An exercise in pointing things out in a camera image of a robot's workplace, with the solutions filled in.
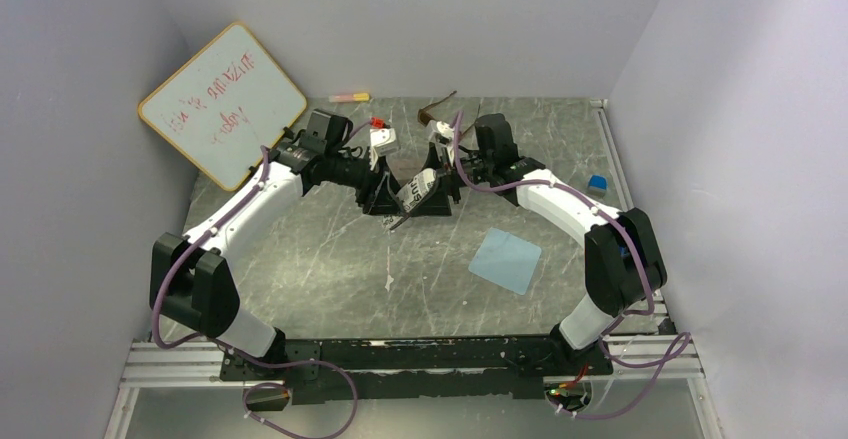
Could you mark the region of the light blue cloth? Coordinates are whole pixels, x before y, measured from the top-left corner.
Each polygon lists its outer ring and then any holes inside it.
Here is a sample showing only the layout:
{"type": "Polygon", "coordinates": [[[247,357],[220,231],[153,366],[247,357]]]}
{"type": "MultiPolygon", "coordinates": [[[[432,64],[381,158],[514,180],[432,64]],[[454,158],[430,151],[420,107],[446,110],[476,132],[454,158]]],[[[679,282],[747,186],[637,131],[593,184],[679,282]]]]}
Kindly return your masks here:
{"type": "Polygon", "coordinates": [[[517,295],[531,284],[542,248],[506,231],[490,228],[468,270],[517,295]]]}

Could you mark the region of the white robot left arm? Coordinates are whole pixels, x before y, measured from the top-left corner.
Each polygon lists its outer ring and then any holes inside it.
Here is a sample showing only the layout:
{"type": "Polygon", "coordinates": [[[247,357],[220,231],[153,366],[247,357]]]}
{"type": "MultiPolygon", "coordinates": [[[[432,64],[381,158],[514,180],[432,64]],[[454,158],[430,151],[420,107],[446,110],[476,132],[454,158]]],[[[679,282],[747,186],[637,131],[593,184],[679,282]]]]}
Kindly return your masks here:
{"type": "Polygon", "coordinates": [[[183,235],[164,233],[154,242],[153,343],[168,350],[206,338],[243,355],[258,377],[278,376],[288,360],[286,335],[244,306],[231,262],[264,225],[324,182],[354,189],[368,213],[403,213],[387,163],[398,148],[394,127],[384,121],[354,126],[323,110],[312,113],[305,129],[261,147],[259,168],[211,217],[183,235]]]}

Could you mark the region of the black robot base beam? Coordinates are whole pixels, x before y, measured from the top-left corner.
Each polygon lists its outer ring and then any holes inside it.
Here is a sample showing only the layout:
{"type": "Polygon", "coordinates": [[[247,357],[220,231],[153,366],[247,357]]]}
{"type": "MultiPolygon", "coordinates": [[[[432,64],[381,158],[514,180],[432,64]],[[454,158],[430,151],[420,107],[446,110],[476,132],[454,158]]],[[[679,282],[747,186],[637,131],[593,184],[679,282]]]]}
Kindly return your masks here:
{"type": "Polygon", "coordinates": [[[289,339],[269,369],[227,352],[220,379],[248,386],[280,381],[296,405],[365,400],[507,395],[541,397],[544,388],[609,376],[613,365],[595,345],[568,352],[547,334],[401,339],[289,339]]]}

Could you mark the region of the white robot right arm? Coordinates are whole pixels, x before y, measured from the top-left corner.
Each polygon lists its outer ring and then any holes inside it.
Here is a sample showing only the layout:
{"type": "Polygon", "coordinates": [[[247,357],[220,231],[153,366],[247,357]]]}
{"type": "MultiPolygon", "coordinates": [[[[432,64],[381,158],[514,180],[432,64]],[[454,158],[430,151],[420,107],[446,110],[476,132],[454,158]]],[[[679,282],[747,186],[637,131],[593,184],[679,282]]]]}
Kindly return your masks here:
{"type": "Polygon", "coordinates": [[[585,293],[578,305],[552,330],[549,358],[561,373],[576,372],[588,359],[588,347],[614,329],[634,304],[653,310],[653,293],[667,282],[667,271],[648,215],[620,211],[589,198],[559,180],[539,161],[523,156],[512,128],[501,113],[474,123],[477,149],[463,152],[456,124],[429,125],[437,159],[404,185],[397,196],[401,213],[422,211],[440,185],[467,186],[495,193],[517,207],[538,214],[584,250],[585,293]]]}

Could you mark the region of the pink yellow marker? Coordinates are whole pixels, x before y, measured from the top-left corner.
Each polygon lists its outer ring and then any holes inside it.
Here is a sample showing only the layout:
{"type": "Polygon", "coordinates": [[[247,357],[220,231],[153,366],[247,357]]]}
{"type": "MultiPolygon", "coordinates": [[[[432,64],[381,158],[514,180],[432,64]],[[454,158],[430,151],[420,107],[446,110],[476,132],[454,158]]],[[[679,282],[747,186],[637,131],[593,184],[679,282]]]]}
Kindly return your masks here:
{"type": "Polygon", "coordinates": [[[331,96],[328,97],[328,101],[331,102],[331,103],[360,103],[360,102],[368,102],[370,100],[371,100],[371,95],[367,92],[338,94],[338,95],[331,95],[331,96]]]}

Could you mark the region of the blue whiteboard eraser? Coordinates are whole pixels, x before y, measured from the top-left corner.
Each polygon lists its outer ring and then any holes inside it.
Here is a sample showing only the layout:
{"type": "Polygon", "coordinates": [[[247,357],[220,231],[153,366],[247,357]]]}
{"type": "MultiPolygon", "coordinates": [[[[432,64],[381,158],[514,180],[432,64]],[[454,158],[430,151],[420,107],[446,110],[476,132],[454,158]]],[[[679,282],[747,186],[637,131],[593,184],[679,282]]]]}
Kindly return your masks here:
{"type": "Polygon", "coordinates": [[[587,192],[594,197],[605,197],[609,191],[608,180],[601,175],[592,175],[587,183],[587,192]]]}

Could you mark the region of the yellow framed whiteboard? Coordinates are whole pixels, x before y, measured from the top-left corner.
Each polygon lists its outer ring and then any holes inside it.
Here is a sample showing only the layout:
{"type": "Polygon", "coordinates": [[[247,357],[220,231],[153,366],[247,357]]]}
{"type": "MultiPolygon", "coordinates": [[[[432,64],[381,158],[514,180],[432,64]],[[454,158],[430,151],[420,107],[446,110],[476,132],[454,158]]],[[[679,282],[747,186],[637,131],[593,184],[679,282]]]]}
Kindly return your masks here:
{"type": "Polygon", "coordinates": [[[237,190],[307,99],[241,22],[151,92],[139,118],[221,189],[237,190]]]}

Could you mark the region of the aluminium frame rail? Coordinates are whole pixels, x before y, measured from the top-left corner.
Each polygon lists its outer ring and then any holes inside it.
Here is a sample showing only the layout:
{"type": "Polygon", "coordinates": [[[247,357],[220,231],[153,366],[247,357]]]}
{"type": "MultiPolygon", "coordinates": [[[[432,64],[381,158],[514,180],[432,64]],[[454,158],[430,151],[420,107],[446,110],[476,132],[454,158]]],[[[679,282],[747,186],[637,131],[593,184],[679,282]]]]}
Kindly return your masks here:
{"type": "MultiPolygon", "coordinates": [[[[107,429],[111,438],[286,438],[291,433],[342,438],[721,438],[694,344],[657,368],[676,329],[662,299],[652,316],[623,321],[607,340],[609,376],[544,388],[541,397],[507,395],[365,400],[296,405],[247,418],[241,392],[219,377],[224,352],[207,341],[174,349],[136,342],[107,429]]],[[[290,339],[452,337],[425,330],[303,329],[290,339]]]]}

